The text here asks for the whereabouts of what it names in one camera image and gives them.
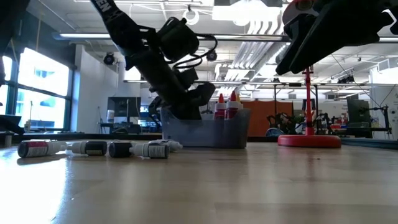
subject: red bottle cap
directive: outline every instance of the red bottle cap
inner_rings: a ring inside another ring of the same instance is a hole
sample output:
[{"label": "red bottle cap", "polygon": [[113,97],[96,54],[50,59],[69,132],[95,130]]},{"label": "red bottle cap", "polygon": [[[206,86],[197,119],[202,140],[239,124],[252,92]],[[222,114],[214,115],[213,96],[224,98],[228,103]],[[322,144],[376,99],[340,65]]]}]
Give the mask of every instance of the red bottle cap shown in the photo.
[{"label": "red bottle cap", "polygon": [[231,93],[231,101],[236,101],[235,91],[232,91],[232,93]]},{"label": "red bottle cap", "polygon": [[220,96],[218,97],[218,103],[224,103],[224,96],[221,93]]}]

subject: metal pole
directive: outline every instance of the metal pole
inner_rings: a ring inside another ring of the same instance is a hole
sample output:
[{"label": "metal pole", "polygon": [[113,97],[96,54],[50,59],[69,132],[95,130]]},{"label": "metal pole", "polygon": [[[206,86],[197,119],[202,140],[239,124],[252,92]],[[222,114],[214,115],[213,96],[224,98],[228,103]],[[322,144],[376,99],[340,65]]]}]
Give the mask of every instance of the metal pole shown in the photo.
[{"label": "metal pole", "polygon": [[276,117],[276,113],[277,113],[277,108],[276,108],[276,85],[274,85],[274,103],[275,103],[275,106],[274,106],[274,109],[275,109],[275,117]]},{"label": "metal pole", "polygon": [[315,106],[317,107],[317,117],[319,116],[319,109],[318,109],[318,85],[315,85]]},{"label": "metal pole", "polygon": [[305,128],[305,135],[314,135],[311,116],[311,78],[310,68],[305,69],[305,84],[307,86],[307,127]]}]

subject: computer screen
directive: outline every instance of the computer screen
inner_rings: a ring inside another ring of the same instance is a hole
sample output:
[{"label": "computer screen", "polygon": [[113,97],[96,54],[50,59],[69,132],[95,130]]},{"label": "computer screen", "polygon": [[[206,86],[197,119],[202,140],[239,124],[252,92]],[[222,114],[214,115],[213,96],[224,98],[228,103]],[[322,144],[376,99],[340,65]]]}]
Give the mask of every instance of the computer screen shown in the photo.
[{"label": "computer screen", "polygon": [[140,117],[140,108],[141,97],[108,98],[108,110],[114,110],[115,117]]},{"label": "computer screen", "polygon": [[369,102],[364,100],[347,100],[348,121],[350,123],[371,122]]}]

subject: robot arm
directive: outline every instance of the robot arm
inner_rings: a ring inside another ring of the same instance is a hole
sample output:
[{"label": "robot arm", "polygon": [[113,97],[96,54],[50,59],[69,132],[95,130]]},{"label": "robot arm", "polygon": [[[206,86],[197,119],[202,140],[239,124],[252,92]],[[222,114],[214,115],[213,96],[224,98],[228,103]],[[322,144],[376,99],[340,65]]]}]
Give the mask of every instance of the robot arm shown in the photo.
[{"label": "robot arm", "polygon": [[[193,66],[179,67],[181,63],[177,63],[172,70],[168,65],[186,55],[201,60],[211,51],[201,56],[195,55],[199,40],[185,25],[186,20],[179,21],[171,17],[156,32],[153,28],[137,25],[113,0],[90,1],[102,17],[112,41],[124,55],[126,70],[135,66],[151,85],[150,90],[156,91],[176,118],[201,119],[199,106],[210,100],[215,86],[205,83],[201,88],[188,91],[197,79]],[[190,69],[179,72],[178,68]]]}]

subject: wall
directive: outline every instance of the wall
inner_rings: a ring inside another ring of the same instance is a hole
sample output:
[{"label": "wall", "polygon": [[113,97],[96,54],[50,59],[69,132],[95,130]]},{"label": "wall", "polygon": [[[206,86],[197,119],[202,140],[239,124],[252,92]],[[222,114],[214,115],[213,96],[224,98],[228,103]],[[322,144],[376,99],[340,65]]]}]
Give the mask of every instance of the wall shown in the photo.
[{"label": "wall", "polygon": [[[389,68],[379,72],[377,68],[371,69],[371,83],[398,83],[398,68]],[[370,90],[372,96],[371,107],[388,106],[389,125],[392,129],[392,135],[386,132],[374,132],[375,139],[398,139],[398,87],[373,87]],[[379,119],[381,128],[386,127],[385,117],[381,111],[371,111],[371,116]]]},{"label": "wall", "polygon": [[106,120],[108,97],[139,96],[139,83],[123,83],[124,69],[112,71],[80,45],[76,47],[76,66],[71,130],[98,133],[100,114]]}]

